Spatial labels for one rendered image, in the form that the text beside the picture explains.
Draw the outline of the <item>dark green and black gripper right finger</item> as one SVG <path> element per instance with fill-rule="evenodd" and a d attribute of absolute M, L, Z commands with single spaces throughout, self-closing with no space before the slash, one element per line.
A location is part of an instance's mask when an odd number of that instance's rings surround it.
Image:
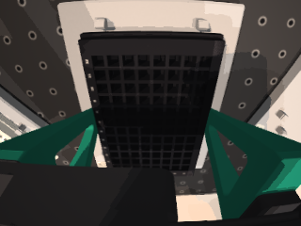
<path fill-rule="evenodd" d="M 217 130 L 246 154 L 240 177 Z M 301 186 L 300 142 L 212 108 L 204 134 L 222 219 L 239 218 L 262 194 L 295 191 Z"/>

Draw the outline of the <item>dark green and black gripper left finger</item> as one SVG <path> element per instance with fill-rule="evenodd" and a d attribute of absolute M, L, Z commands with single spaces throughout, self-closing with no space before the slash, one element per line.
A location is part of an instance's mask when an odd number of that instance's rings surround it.
<path fill-rule="evenodd" d="M 0 159 L 56 165 L 56 154 L 84 131 L 70 166 L 90 167 L 98 136 L 92 108 L 63 121 L 0 142 Z"/>

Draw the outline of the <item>black well plate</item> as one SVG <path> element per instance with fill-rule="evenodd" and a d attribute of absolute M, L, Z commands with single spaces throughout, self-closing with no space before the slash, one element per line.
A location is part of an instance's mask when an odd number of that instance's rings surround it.
<path fill-rule="evenodd" d="M 183 31 L 80 34 L 87 90 L 107 167 L 194 175 L 223 38 L 221 33 Z"/>

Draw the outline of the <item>white well plate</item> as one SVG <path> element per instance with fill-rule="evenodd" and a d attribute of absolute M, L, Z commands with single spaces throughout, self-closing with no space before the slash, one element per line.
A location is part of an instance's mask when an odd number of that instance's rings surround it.
<path fill-rule="evenodd" d="M 18 135 L 14 133 L 19 126 L 7 119 L 0 113 L 0 142 L 8 140 Z"/>

